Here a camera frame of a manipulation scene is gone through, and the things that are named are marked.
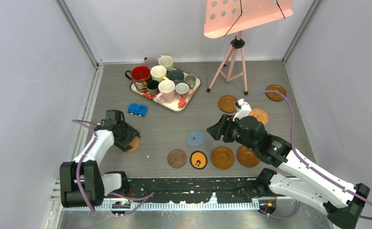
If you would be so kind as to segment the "plain orange round coaster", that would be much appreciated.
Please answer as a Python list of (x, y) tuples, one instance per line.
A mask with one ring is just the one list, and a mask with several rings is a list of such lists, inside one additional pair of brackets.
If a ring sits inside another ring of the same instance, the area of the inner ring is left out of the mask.
[(135, 151), (140, 144), (140, 138), (138, 136), (134, 137), (134, 139), (129, 143), (128, 147), (128, 152), (133, 152)]

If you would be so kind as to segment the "dark brown wooden coaster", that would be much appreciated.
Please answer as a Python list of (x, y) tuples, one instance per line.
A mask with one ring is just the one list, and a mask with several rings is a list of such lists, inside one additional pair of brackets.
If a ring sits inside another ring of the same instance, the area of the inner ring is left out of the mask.
[(173, 149), (167, 156), (168, 164), (173, 168), (181, 168), (187, 161), (187, 155), (183, 150)]

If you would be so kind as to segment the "woven orange rattan coaster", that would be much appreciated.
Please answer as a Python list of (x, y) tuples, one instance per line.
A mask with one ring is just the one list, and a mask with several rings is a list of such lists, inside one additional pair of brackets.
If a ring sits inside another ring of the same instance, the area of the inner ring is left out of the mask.
[(249, 113), (249, 116), (255, 117), (264, 126), (266, 126), (269, 122), (269, 116), (263, 109), (254, 108)]

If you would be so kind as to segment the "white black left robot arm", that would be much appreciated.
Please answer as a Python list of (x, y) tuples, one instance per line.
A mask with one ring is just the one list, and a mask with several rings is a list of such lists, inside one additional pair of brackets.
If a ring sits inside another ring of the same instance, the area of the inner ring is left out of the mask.
[(61, 203), (65, 208), (88, 207), (94, 211), (105, 196), (114, 193), (123, 198), (129, 193), (130, 184), (124, 171), (101, 174), (99, 166), (113, 146), (122, 152), (136, 149), (140, 132), (125, 121), (124, 113), (119, 110), (107, 110), (99, 124), (77, 119), (73, 122), (88, 128), (92, 138), (77, 157), (60, 165)]

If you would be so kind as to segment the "glossy brown grooved wooden coaster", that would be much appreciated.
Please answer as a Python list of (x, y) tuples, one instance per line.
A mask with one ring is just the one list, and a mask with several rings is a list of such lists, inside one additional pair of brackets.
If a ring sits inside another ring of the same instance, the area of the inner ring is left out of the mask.
[(240, 146), (237, 150), (237, 159), (245, 167), (255, 167), (260, 163), (260, 159), (255, 152), (245, 146)]

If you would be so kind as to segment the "blue smiley foam coaster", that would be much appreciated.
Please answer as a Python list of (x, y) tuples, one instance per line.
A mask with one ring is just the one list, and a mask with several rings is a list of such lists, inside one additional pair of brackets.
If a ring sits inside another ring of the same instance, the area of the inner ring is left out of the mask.
[(187, 144), (191, 147), (201, 146), (205, 141), (205, 136), (201, 131), (191, 131), (187, 136)]

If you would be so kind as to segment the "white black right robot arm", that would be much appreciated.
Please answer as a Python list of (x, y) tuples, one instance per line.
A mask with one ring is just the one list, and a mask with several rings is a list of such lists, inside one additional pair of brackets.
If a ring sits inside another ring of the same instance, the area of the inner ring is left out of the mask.
[(224, 114), (207, 132), (214, 140), (240, 143), (252, 150), (261, 162), (300, 179), (297, 182), (264, 168), (255, 180), (260, 195), (288, 196), (319, 210), (341, 229), (356, 227), (370, 192), (365, 184), (354, 185), (333, 176), (299, 151), (293, 151), (286, 140), (269, 134), (263, 123), (253, 116), (233, 119)]

